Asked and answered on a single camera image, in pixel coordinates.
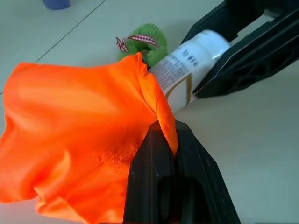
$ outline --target blue object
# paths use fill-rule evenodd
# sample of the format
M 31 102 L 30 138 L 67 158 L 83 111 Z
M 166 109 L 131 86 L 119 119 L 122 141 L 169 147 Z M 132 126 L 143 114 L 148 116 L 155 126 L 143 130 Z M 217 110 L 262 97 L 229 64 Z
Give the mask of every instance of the blue object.
M 71 6 L 70 0 L 43 0 L 48 9 L 59 10 L 69 8 Z

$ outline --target bottle label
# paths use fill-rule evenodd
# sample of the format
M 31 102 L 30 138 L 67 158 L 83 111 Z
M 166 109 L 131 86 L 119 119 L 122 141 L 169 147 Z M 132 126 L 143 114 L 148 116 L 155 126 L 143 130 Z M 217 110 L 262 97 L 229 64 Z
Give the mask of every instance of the bottle label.
M 180 79 L 190 74 L 190 70 L 175 55 L 169 54 L 149 70 L 158 81 L 164 94 Z

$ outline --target orange cloth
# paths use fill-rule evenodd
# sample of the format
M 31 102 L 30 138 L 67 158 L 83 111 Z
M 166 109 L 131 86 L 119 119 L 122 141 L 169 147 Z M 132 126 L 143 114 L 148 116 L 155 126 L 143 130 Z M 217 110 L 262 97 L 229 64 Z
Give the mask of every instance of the orange cloth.
M 0 201 L 38 196 L 37 212 L 121 222 L 129 166 L 159 120 L 172 152 L 175 119 L 141 54 L 95 68 L 21 63 L 3 93 Z

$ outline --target gold stripe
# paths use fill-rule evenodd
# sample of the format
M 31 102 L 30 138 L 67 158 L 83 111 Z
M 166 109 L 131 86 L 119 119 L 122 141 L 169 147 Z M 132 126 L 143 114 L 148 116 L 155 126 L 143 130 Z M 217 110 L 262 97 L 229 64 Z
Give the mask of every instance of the gold stripe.
M 173 87 L 171 87 L 170 90 L 168 90 L 168 92 L 165 94 L 166 99 L 168 100 L 168 97 L 170 96 L 171 92 L 184 80 L 187 80 L 187 104 L 190 103 L 191 101 L 191 87 L 192 87 L 192 75 L 191 73 L 189 75 L 187 75 L 185 78 L 183 78 L 181 81 L 179 81 L 178 83 L 176 83 Z

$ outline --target black plastic part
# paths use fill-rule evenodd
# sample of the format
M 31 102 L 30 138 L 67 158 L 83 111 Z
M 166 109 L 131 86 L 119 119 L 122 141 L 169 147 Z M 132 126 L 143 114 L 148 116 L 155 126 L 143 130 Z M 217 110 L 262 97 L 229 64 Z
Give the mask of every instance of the black plastic part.
M 175 159 L 158 122 L 130 167 L 123 223 L 240 223 L 219 168 L 190 128 L 176 121 Z
M 281 13 L 227 50 L 193 93 L 198 98 L 228 95 L 295 62 L 299 58 L 298 2 L 226 0 L 198 21 L 183 42 L 205 29 L 214 30 L 231 42 L 265 9 Z

